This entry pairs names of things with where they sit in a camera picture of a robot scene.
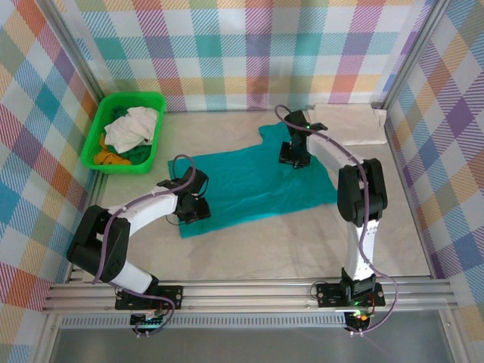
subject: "white towel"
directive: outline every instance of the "white towel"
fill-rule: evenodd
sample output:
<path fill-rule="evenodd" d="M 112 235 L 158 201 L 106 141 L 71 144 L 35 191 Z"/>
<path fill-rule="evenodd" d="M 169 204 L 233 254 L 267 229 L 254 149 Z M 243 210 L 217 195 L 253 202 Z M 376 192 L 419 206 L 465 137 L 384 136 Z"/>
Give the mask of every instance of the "white towel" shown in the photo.
<path fill-rule="evenodd" d="M 125 116 L 104 127 L 104 142 L 114 146 L 118 154 L 140 144 L 151 145 L 157 120 L 158 111 L 146 107 L 131 107 Z"/>
<path fill-rule="evenodd" d="M 311 123 L 323 123 L 327 133 L 343 145 L 386 144 L 385 110 L 369 104 L 316 104 L 309 110 Z"/>

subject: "green basket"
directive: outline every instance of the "green basket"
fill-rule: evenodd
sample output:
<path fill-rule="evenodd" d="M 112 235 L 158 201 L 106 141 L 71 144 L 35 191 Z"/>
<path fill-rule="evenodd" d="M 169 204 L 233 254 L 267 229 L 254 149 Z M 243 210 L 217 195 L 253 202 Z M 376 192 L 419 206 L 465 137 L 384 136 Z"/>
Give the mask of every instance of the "green basket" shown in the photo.
<path fill-rule="evenodd" d="M 105 132 L 104 127 L 113 122 L 111 111 L 115 107 L 149 107 L 157 110 L 157 127 L 154 130 L 153 145 L 148 159 L 138 165 L 98 165 L 94 163 L 94 156 L 101 151 L 99 138 Z M 109 95 L 100 102 L 98 112 L 89 129 L 88 137 L 82 148 L 81 160 L 87 168 L 99 170 L 106 174 L 145 174 L 151 170 L 155 154 L 157 153 L 158 138 L 160 137 L 163 113 L 166 109 L 165 98 L 156 92 L 120 92 Z"/>

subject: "colorful checkered wall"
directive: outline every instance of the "colorful checkered wall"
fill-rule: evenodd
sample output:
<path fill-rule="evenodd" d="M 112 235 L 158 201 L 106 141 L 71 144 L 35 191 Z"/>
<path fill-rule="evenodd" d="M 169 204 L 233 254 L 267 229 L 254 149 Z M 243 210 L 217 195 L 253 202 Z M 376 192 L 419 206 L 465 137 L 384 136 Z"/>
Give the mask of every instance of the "colorful checkered wall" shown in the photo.
<path fill-rule="evenodd" d="M 96 104 L 33 0 L 0 0 L 0 362 L 25 362 L 91 173 Z"/>
<path fill-rule="evenodd" d="M 484 0 L 454 0 L 387 123 L 423 242 L 484 357 Z"/>
<path fill-rule="evenodd" d="M 382 101 L 433 0 L 56 0 L 106 93 L 168 110 Z"/>

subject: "aluminum rail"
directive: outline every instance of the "aluminum rail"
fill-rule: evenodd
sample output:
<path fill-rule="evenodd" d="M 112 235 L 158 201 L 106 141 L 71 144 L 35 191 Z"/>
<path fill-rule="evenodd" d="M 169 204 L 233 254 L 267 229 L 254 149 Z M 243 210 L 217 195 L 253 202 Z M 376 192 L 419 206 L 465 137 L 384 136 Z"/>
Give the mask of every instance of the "aluminum rail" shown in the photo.
<path fill-rule="evenodd" d="M 324 279 L 336 283 L 339 279 Z M 399 286 L 398 311 L 453 309 L 457 307 L 450 283 L 430 278 L 396 278 Z M 200 313 L 266 313 L 266 312 L 344 312 L 349 308 L 318 308 L 309 295 L 309 288 L 319 279 L 275 279 L 247 281 L 162 281 L 161 285 L 184 287 L 182 308 Z M 386 311 L 392 304 L 395 290 L 392 283 L 379 281 L 386 297 Z M 115 310 L 116 295 L 107 284 L 82 282 L 54 284 L 45 301 L 46 314 L 127 313 Z"/>

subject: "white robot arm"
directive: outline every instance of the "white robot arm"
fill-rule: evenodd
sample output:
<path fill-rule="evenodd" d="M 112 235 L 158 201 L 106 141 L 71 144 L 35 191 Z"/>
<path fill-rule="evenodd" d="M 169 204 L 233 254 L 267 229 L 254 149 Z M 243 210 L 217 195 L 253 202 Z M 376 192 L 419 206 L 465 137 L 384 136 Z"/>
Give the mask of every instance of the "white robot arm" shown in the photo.
<path fill-rule="evenodd" d="M 284 108 L 288 115 L 282 118 L 278 108 Z M 374 293 L 380 288 L 376 283 L 372 263 L 375 234 L 378 223 L 386 208 L 385 182 L 381 163 L 377 159 L 363 160 L 362 157 L 348 152 L 327 133 L 327 128 L 318 123 L 306 121 L 301 110 L 291 112 L 285 106 L 276 107 L 276 115 L 287 124 L 291 142 L 283 142 L 279 154 L 280 163 L 293 165 L 295 169 L 308 166 L 311 156 L 316 157 L 323 165 L 338 175 L 337 206 L 341 216 L 348 222 L 346 263 L 342 269 L 342 280 L 339 290 L 335 289 L 335 299 L 327 299 L 328 304 L 351 305 L 351 302 Z M 369 204 L 364 199 L 362 171 L 368 183 Z M 365 212 L 368 213 L 366 230 L 364 227 Z"/>
<path fill-rule="evenodd" d="M 129 208 L 90 206 L 74 234 L 67 259 L 92 275 L 98 274 L 105 283 L 138 294 L 157 295 L 154 290 L 157 289 L 158 279 L 126 258 L 129 238 L 140 228 L 169 214 L 176 214 L 184 223 L 210 217 L 208 203 L 203 194 L 199 194 L 208 181 L 203 172 L 195 170 L 193 180 L 180 189 L 187 184 L 192 172 L 190 167 L 182 178 L 161 181 L 150 193 L 127 203 Z M 105 236 L 110 219 L 112 224 Z M 104 264 L 99 274 L 101 260 L 104 260 Z"/>
<path fill-rule="evenodd" d="M 317 135 L 311 135 L 308 137 L 307 150 L 336 175 L 338 175 L 339 171 L 346 166 L 355 166 L 355 163 L 348 160 L 348 157 L 343 155 L 337 147 Z M 353 154 L 353 156 L 355 156 L 360 163 L 363 163 L 363 159 L 359 155 Z M 379 220 L 369 221 L 365 236 L 365 244 L 363 245 L 365 255 L 370 259 L 370 262 L 373 262 L 374 238 L 377 233 L 378 223 Z M 352 280 L 364 280 L 365 278 L 372 276 L 373 272 L 361 257 L 358 249 L 358 242 L 360 241 L 363 227 L 358 227 L 352 222 L 348 222 L 347 227 L 348 248 L 344 269 Z"/>

